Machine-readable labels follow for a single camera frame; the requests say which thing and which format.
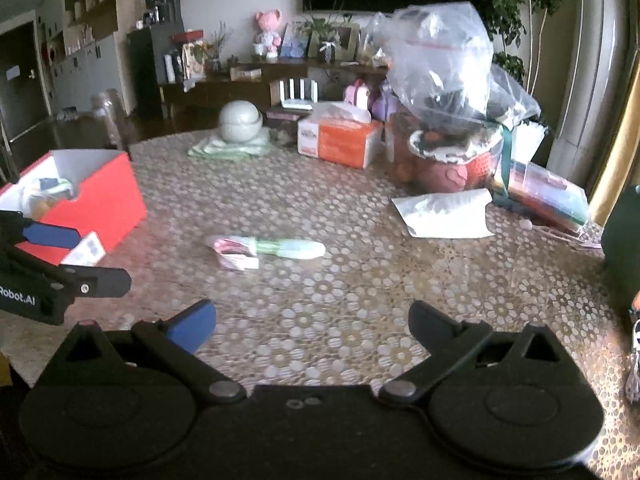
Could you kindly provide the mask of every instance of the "plant stem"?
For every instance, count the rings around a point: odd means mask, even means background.
[[[529,90],[531,86],[531,70],[533,69],[533,7],[531,0],[529,3],[529,71],[527,72],[527,90],[531,93],[533,90]]]
[[[538,72],[540,70],[540,51],[542,50],[542,31],[545,28],[546,12],[547,10],[545,9],[544,16],[542,16],[542,24],[540,25],[540,36],[538,37],[538,62],[536,63],[536,74],[533,78],[533,85],[531,85],[531,91],[529,92],[530,94],[533,94],[533,91],[536,89],[536,83],[538,82]]]

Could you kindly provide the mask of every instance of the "patterned tablecloth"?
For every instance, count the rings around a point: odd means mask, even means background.
[[[244,386],[378,389],[427,357],[407,328],[418,298],[498,330],[546,322],[607,412],[592,468],[606,479],[640,478],[640,409],[624,397],[628,342],[603,284],[601,253],[525,231],[494,206],[492,238],[417,240],[390,204],[403,192],[381,168],[356,171],[281,149],[238,163],[188,158],[203,135],[133,148],[149,216],[105,261],[131,273],[126,298],[78,301],[61,328],[0,313],[2,350],[26,380],[35,382],[80,319],[126,329],[208,297],[219,323],[198,356]],[[328,252],[312,262],[265,256],[259,270],[232,272],[204,245],[212,234],[310,238]]]

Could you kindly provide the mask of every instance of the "pink bear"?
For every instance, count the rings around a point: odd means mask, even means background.
[[[278,34],[282,13],[279,10],[258,12],[255,15],[255,19],[262,31],[262,34],[258,37],[258,41],[264,45],[267,51],[267,58],[277,59],[278,47],[282,44],[282,38]]]

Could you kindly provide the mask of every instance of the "curtain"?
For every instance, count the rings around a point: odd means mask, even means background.
[[[591,218],[605,225],[622,191],[640,184],[640,55],[636,52],[625,104],[590,197]]]

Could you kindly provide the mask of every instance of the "photo frame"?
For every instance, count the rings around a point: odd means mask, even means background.
[[[293,59],[305,57],[309,44],[309,35],[301,30],[302,22],[287,23],[282,37],[280,57]]]
[[[338,41],[336,41],[335,60],[353,61],[358,49],[358,37],[360,35],[359,23],[341,23],[335,27],[338,31]],[[309,57],[318,55],[320,49],[320,37],[317,32],[311,35],[309,43]]]

